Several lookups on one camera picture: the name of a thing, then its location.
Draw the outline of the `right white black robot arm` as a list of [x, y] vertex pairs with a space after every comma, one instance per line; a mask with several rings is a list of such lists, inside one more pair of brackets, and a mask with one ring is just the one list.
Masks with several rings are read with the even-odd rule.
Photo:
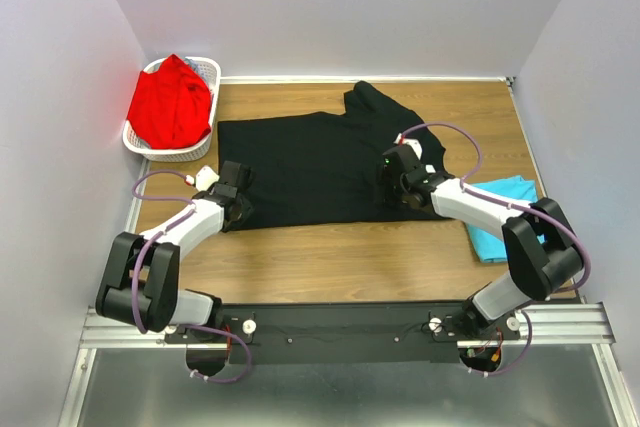
[[552, 199], [527, 203], [474, 188], [422, 164], [408, 145], [384, 152], [378, 185], [390, 207], [459, 220], [504, 243], [508, 271], [465, 300], [446, 324], [468, 338], [483, 338], [504, 315], [566, 291], [575, 275], [588, 278], [588, 254]]

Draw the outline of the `black t shirt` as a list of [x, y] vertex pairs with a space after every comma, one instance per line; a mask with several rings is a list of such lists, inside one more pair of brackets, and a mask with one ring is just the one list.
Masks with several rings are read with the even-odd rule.
[[254, 210], [242, 229], [436, 219], [376, 199], [383, 153], [419, 115], [364, 81], [345, 93], [344, 108], [218, 124], [220, 162], [255, 175], [246, 192]]

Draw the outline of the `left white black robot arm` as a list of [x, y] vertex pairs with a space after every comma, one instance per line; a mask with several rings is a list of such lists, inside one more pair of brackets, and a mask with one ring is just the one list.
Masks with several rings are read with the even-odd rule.
[[132, 188], [135, 199], [180, 202], [184, 208], [160, 225], [139, 234], [122, 232], [112, 243], [95, 300], [98, 315], [136, 327], [146, 334], [182, 327], [201, 342], [223, 330], [222, 300], [214, 295], [179, 288], [181, 262], [203, 241], [239, 228], [253, 211], [246, 192], [253, 170], [226, 161], [219, 171], [205, 166], [191, 176], [158, 170], [180, 178], [195, 189], [192, 197], [146, 196]]

